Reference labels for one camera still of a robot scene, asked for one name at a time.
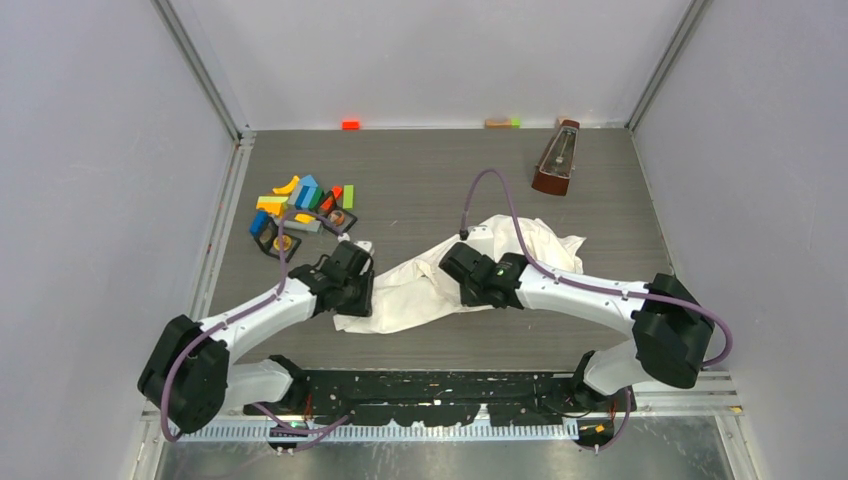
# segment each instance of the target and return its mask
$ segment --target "blue block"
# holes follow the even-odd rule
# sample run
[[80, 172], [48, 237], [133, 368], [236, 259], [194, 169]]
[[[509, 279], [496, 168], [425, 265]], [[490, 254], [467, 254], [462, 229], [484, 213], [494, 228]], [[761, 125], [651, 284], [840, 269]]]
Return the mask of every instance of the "blue block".
[[268, 212], [265, 210], [259, 210], [256, 212], [256, 216], [253, 217], [253, 223], [250, 224], [250, 234], [254, 237], [258, 237], [259, 231], [262, 229], [262, 224], [264, 224], [267, 219]]
[[298, 185], [303, 185], [304, 187], [315, 187], [318, 188], [318, 182], [312, 177], [312, 175], [307, 175], [300, 179]]
[[312, 200], [312, 195], [315, 195], [315, 187], [304, 186], [300, 192], [300, 196], [297, 197], [295, 206], [301, 209], [309, 208], [309, 201]]

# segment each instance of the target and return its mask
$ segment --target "green block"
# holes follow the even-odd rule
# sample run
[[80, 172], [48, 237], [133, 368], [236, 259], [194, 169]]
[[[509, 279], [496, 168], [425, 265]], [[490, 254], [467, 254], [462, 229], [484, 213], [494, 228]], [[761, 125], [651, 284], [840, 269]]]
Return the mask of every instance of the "green block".
[[345, 210], [353, 208], [353, 185], [345, 185], [345, 191], [342, 194], [342, 208]]
[[324, 196], [324, 190], [321, 190], [320, 187], [315, 188], [315, 193], [312, 194], [312, 198], [309, 199], [309, 209], [312, 210], [315, 208], [315, 205], [318, 205], [318, 200], [321, 200], [321, 197]]

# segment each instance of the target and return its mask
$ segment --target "brown metronome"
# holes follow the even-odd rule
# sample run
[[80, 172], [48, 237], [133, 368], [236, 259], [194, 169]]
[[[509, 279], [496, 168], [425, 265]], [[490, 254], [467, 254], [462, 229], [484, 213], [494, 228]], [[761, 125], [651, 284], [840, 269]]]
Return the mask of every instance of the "brown metronome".
[[574, 164], [574, 147], [577, 145], [577, 132], [580, 124], [574, 120], [560, 120], [557, 131], [548, 146], [533, 175], [533, 188], [550, 195], [565, 196], [571, 170]]

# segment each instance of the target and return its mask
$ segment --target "yellow arch block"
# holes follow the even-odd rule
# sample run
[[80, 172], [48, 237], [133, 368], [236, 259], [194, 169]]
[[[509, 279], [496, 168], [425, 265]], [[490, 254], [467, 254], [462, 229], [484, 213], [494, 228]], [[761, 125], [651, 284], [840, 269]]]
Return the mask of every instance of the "yellow arch block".
[[295, 175], [292, 177], [292, 180], [289, 182], [289, 184], [285, 187], [277, 187], [273, 189], [274, 193], [276, 193], [277, 195], [288, 195], [293, 192], [295, 188], [297, 188], [298, 182], [300, 182], [300, 177]]

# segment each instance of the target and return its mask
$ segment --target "gray tabletop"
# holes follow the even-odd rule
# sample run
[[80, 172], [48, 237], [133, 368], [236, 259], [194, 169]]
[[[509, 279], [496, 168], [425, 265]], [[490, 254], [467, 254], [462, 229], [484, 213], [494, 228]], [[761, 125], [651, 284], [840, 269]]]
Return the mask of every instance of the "gray tabletop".
[[[264, 292], [279, 267], [248, 234], [256, 198], [293, 174], [322, 187], [352, 184], [354, 239], [374, 242], [381, 273], [457, 232], [474, 176], [496, 167], [508, 178], [521, 216], [541, 218], [559, 236], [587, 237], [578, 252], [586, 274], [651, 280], [670, 271], [629, 133], [581, 130], [566, 197], [530, 188], [551, 130], [382, 130], [262, 132], [250, 157], [210, 313]], [[470, 223], [508, 213], [500, 184], [484, 179]], [[302, 234], [293, 264], [313, 263], [336, 244], [330, 233]], [[562, 314], [498, 310], [452, 315], [391, 335], [337, 332], [319, 315], [283, 330], [246, 355], [283, 354], [305, 368], [568, 370], [591, 349], [623, 337]]]

